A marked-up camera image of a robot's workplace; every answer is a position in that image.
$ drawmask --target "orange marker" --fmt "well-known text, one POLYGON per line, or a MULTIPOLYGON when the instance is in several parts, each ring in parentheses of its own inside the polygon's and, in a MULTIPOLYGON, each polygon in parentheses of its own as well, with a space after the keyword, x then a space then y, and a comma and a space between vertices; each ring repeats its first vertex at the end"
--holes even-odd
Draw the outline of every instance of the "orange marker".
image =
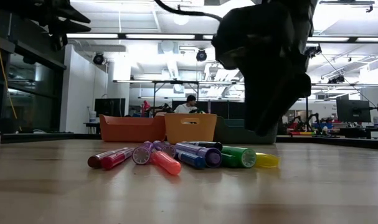
POLYGON ((178 175, 182 165, 163 151, 155 151, 151 155, 151 163, 166 169, 171 175, 178 175))

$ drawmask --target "yellow cable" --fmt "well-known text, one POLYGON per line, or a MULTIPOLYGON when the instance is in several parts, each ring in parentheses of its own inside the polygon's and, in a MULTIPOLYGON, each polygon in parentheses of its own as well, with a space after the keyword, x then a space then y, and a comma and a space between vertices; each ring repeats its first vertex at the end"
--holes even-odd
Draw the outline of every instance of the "yellow cable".
POLYGON ((2 74, 3 74, 3 78, 4 78, 4 85, 6 87, 6 91, 9 93, 9 100, 10 100, 10 106, 13 110, 13 115, 14 115, 14 118, 17 120, 17 113, 14 109, 14 106, 13 106, 13 101, 12 101, 12 97, 10 95, 10 92, 9 92, 9 87, 7 85, 7 76, 6 76, 6 72, 4 71, 4 65, 3 65, 3 60, 2 60, 2 52, 1 52, 1 45, 0 45, 0 61, 1 61, 1 67, 2 67, 2 74))

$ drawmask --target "blue marker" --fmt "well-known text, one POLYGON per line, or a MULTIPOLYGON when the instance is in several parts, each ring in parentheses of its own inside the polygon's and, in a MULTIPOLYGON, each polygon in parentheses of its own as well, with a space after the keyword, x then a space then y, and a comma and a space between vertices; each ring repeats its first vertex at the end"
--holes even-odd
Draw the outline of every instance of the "blue marker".
POLYGON ((189 152, 176 150, 176 157, 180 161, 190 166, 193 166, 196 169, 204 169, 206 167, 206 160, 201 156, 197 156, 189 152))

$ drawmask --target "green marker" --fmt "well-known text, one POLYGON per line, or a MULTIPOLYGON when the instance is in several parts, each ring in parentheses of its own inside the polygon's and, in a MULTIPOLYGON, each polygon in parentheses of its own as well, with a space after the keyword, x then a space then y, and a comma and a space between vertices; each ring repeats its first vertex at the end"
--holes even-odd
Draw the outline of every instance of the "green marker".
POLYGON ((222 166, 229 168, 237 168, 239 166, 239 163, 237 162, 237 158, 235 156, 222 153, 222 166))
POLYGON ((241 168, 251 168, 257 161, 257 155, 252 149, 224 146, 221 153, 234 156, 237 161, 237 167, 241 168))

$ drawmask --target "glass wall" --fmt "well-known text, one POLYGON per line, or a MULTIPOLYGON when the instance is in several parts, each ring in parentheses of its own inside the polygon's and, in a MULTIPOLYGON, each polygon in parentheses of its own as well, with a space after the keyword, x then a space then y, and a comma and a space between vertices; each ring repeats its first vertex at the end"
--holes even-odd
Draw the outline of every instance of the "glass wall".
POLYGON ((4 64, 9 88, 0 67, 0 131, 58 131, 63 71, 18 54, 4 59, 4 64))

